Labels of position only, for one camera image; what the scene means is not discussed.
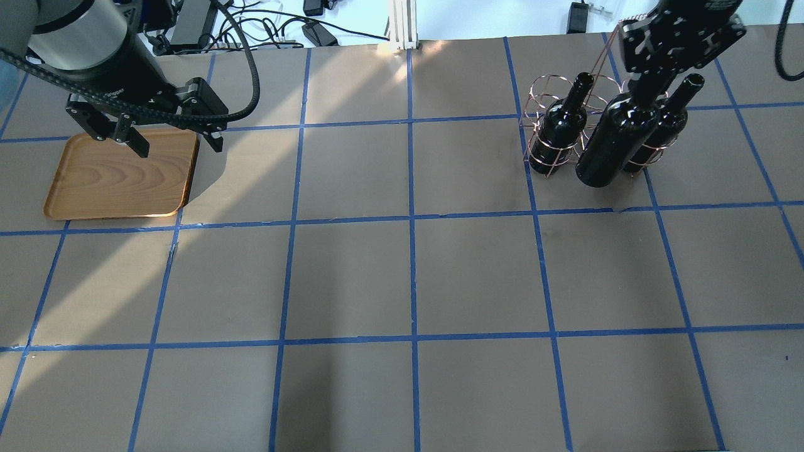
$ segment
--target copper wire basket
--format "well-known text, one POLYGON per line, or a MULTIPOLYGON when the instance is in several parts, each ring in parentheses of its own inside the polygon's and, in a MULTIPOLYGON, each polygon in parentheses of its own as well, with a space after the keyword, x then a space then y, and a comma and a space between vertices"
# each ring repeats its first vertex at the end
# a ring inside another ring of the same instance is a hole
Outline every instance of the copper wire basket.
MULTIPOLYGON (((606 105, 609 103, 609 99, 600 94, 600 92, 605 90, 605 88, 601 87, 601 84, 611 84, 613 86, 611 88, 613 89, 608 91, 616 92, 616 94, 622 94, 625 91, 625 86, 628 83, 627 79, 620 84, 612 77, 602 75, 601 71, 605 65, 605 57, 608 55, 609 50, 614 42, 614 37, 619 32, 620 27, 622 27, 622 22, 630 19, 640 20, 645 17, 646 14, 641 14, 639 16, 634 16, 633 18, 623 19, 617 24, 617 27, 611 32, 609 38, 606 40, 603 50, 597 57, 597 61, 595 61, 592 71, 590 71, 595 79, 595 82, 584 102, 584 107, 586 108, 589 119, 593 119, 595 116, 600 116, 603 114, 606 105)), ((522 117, 519 119, 520 127, 532 128, 531 137, 527 142, 527 149, 525 151, 524 159, 526 162, 533 160, 544 166, 549 166, 550 170, 544 175, 545 179, 548 179, 559 166, 567 163, 577 162, 578 158, 580 158, 580 155, 583 154, 583 150, 586 148, 586 145, 589 142, 591 133, 594 131, 595 127, 597 127, 597 121, 587 120, 587 124, 581 132, 578 140, 571 146, 565 148, 556 148, 548 145, 544 141, 541 141, 543 145, 558 151, 553 162, 544 162, 539 156, 533 154, 534 145, 537 141, 540 141, 539 130, 542 127, 544 114, 547 112, 550 104, 552 104, 554 101, 564 98, 571 87, 572 82, 566 76, 547 74, 537 77, 531 84, 531 88, 528 91, 527 100, 525 101, 525 105, 523 107, 522 117)), ((631 177, 633 178, 636 174, 641 172, 642 168, 653 165, 661 160, 662 156, 664 155, 664 151, 674 143, 675 140, 666 146, 652 148, 654 149, 654 153, 650 156, 648 161, 643 164, 637 164, 633 161, 629 161, 629 163, 640 166, 639 171, 636 173, 631 173, 631 177)))

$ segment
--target dark glass bottle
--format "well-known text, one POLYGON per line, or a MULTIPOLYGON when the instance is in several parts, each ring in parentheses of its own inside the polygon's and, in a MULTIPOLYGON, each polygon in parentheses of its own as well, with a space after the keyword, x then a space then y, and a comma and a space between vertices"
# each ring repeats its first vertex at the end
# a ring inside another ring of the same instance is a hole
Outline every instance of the dark glass bottle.
POLYGON ((567 97, 553 102, 542 116, 539 139, 533 143, 528 158, 537 173, 546 175, 551 169, 554 172, 558 170, 559 167, 553 164, 563 162, 570 151, 565 148, 578 141, 580 132, 586 126, 584 102, 594 83, 592 74, 581 72, 567 97))
POLYGON ((658 125, 656 97, 675 75, 646 72, 633 91, 614 97, 601 115, 586 150, 575 166, 581 182, 605 187, 639 150, 658 125))
POLYGON ((658 126, 645 144, 622 168, 629 173, 639 172, 657 149, 669 146, 687 125, 687 104, 704 87, 704 76, 690 74, 668 99, 656 101, 658 126))

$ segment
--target wooden tray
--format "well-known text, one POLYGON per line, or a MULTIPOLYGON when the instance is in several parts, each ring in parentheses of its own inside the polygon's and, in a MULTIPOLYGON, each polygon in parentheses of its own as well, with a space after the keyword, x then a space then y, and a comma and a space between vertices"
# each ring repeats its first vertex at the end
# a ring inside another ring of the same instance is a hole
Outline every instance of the wooden tray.
POLYGON ((52 220, 171 216, 187 203, 198 155, 195 132, 140 129, 148 158, 87 134, 67 141, 44 213, 52 220))

